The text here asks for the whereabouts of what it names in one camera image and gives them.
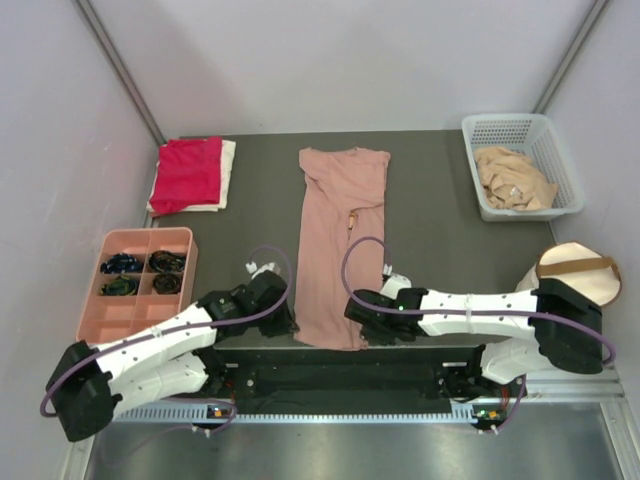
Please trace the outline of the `pink printed t shirt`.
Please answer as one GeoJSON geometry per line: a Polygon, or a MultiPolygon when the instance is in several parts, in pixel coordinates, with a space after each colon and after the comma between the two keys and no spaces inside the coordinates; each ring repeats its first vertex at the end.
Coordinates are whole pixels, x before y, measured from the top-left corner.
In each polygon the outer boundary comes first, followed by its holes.
{"type": "Polygon", "coordinates": [[[361,326],[344,316],[349,295],[342,284],[341,265],[354,241],[384,238],[390,159],[385,151],[360,147],[299,152],[306,191],[294,301],[297,341],[329,350],[367,347],[361,326]]]}

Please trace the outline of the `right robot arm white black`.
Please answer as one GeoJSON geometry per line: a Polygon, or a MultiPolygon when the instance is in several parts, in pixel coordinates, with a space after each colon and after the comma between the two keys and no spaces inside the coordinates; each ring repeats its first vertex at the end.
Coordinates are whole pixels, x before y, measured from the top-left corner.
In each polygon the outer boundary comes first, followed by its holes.
{"type": "Polygon", "coordinates": [[[348,296],[344,315],[360,324],[371,343],[453,334],[496,337],[476,347],[466,367],[444,376],[443,391],[451,397],[487,396],[543,370],[594,375],[606,363],[601,308],[557,279],[512,293],[453,294],[392,275],[380,291],[358,289],[348,296]]]}

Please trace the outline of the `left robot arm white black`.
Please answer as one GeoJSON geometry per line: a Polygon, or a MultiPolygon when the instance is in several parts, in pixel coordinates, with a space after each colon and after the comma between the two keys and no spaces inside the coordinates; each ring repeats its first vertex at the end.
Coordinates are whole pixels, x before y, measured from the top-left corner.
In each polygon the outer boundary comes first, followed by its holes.
{"type": "Polygon", "coordinates": [[[44,417],[59,421],[70,442],[85,440],[123,413],[167,397],[226,387],[213,346],[226,327],[280,325],[290,287],[263,270],[247,284],[211,291],[168,320],[121,340],[69,345],[45,386],[44,417]]]}

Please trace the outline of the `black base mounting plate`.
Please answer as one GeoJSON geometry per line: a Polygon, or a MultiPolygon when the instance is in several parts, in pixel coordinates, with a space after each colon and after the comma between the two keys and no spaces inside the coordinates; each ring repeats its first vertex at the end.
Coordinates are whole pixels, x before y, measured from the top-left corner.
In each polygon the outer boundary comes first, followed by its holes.
{"type": "Polygon", "coordinates": [[[447,413],[450,402],[499,405],[519,385],[483,380],[472,347],[217,348],[217,375],[200,398],[230,399],[242,414],[447,413]]]}

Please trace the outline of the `dark brown rolled sock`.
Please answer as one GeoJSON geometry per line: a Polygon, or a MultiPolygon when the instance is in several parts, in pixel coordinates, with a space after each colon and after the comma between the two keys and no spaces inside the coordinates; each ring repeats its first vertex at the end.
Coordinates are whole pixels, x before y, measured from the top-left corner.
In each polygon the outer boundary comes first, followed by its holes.
{"type": "Polygon", "coordinates": [[[182,279],[174,273],[160,273],[152,279],[152,288],[159,295],[178,294],[181,287],[182,279]]]}

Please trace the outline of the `black brown rolled sock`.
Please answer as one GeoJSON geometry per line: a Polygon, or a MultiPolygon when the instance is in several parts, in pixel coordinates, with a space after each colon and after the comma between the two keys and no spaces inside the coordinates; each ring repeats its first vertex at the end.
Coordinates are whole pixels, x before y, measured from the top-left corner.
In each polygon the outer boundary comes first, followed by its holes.
{"type": "Polygon", "coordinates": [[[147,259],[149,270],[159,274],[182,273],[186,266],[186,254],[157,250],[147,259]]]}

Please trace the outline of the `pink compartment tray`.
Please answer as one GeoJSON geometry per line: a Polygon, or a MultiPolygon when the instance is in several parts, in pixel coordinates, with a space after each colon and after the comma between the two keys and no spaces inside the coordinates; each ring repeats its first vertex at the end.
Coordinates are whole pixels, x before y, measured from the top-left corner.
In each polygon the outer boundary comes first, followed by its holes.
{"type": "Polygon", "coordinates": [[[191,303],[198,247],[193,232],[186,227],[122,229],[109,232],[102,244],[90,291],[77,329],[76,338],[90,344],[108,343],[159,324],[191,303]],[[186,254],[181,291],[159,295],[152,279],[159,273],[149,270],[147,259],[157,250],[186,254]],[[144,263],[140,273],[102,274],[100,265],[115,254],[128,253],[144,263]],[[139,281],[136,295],[108,297],[99,294],[103,284],[116,277],[130,276],[139,281]]]}

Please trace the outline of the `folded red t shirt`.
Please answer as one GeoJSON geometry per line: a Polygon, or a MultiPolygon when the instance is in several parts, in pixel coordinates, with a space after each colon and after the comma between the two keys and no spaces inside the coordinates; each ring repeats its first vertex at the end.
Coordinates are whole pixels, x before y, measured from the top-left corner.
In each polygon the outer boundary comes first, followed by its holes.
{"type": "Polygon", "coordinates": [[[149,200],[161,215],[200,204],[216,204],[221,193],[222,139],[171,139],[159,148],[149,200]]]}

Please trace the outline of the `folded cream t shirt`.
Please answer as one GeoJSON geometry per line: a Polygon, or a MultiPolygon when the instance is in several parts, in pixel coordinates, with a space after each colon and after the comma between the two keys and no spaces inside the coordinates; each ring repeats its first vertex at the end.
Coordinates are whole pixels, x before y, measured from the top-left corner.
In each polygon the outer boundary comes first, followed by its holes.
{"type": "MultiPolygon", "coordinates": [[[[235,153],[236,153],[236,143],[234,141],[231,140],[225,140],[222,139],[222,155],[221,155],[221,193],[220,193],[220,200],[216,203],[216,204],[200,204],[200,205],[193,205],[190,207],[187,207],[179,212],[176,213],[183,213],[183,212],[217,212],[219,210],[223,210],[227,207],[227,203],[228,203],[228,194],[229,194],[229,189],[230,189],[230,182],[231,182],[231,174],[232,174],[232,170],[233,170],[233,162],[234,162],[234,157],[235,157],[235,153]]],[[[152,186],[152,190],[151,190],[151,194],[149,197],[149,200],[151,198],[151,195],[153,193],[153,189],[154,189],[154,184],[156,181],[156,175],[157,175],[157,165],[158,165],[158,160],[156,162],[156,173],[155,173],[155,178],[154,178],[154,182],[153,182],[153,186],[152,186]]],[[[146,203],[146,210],[147,212],[149,212],[152,216],[157,217],[157,216],[162,216],[161,214],[156,213],[150,203],[149,200],[146,203]]]]}

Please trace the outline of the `dark green rolled sock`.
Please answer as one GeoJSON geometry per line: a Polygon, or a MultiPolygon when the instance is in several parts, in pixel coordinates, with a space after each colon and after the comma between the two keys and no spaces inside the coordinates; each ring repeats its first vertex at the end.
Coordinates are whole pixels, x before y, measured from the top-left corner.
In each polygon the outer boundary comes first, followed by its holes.
{"type": "Polygon", "coordinates": [[[136,295],[139,281],[130,276],[120,275],[114,280],[101,286],[99,294],[108,297],[121,297],[136,295]]]}

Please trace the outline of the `dark blue rolled sock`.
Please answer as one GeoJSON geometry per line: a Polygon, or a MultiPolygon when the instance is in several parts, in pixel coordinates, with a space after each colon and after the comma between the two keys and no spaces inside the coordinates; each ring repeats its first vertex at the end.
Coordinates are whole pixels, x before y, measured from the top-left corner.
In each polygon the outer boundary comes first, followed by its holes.
{"type": "Polygon", "coordinates": [[[100,265],[102,274],[128,274],[140,273],[144,269],[144,263],[128,253],[118,253],[110,257],[100,265]]]}

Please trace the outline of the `beige crumpled t shirt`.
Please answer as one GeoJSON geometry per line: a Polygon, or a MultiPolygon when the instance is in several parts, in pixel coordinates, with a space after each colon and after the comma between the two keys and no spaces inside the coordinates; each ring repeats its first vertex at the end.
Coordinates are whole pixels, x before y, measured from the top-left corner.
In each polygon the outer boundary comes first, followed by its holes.
{"type": "Polygon", "coordinates": [[[474,151],[478,178],[491,208],[532,212],[553,206],[558,185],[550,183],[533,160],[501,146],[474,151]]]}

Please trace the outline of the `cream round fabric bag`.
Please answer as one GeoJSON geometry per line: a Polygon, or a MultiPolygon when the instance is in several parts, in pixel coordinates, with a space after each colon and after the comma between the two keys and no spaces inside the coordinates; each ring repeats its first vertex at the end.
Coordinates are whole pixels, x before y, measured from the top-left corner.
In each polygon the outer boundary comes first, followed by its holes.
{"type": "Polygon", "coordinates": [[[602,255],[576,241],[546,249],[515,290],[538,288],[546,279],[563,282],[600,307],[616,301],[623,286],[619,267],[611,256],[602,255]]]}

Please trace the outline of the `white perforated plastic basket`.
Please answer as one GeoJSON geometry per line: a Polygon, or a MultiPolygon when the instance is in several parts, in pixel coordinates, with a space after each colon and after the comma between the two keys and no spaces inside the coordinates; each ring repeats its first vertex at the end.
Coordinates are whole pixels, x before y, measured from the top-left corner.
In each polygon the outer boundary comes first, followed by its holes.
{"type": "Polygon", "coordinates": [[[583,209],[585,195],[574,164],[549,117],[532,113],[476,114],[465,117],[461,129],[483,220],[551,221],[583,209]],[[551,208],[519,212],[495,209],[489,205],[480,182],[474,152],[478,148],[494,146],[528,156],[546,180],[558,186],[551,208]]]}

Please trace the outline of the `aluminium rail frame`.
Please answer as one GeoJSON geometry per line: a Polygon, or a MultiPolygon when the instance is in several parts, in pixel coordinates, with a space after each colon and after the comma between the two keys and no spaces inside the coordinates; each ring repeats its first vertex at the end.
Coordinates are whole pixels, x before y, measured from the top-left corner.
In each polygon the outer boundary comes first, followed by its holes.
{"type": "Polygon", "coordinates": [[[65,479],[635,479],[639,430],[617,373],[533,374],[496,435],[447,414],[240,415],[205,436],[212,404],[139,408],[74,444],[65,479]]]}

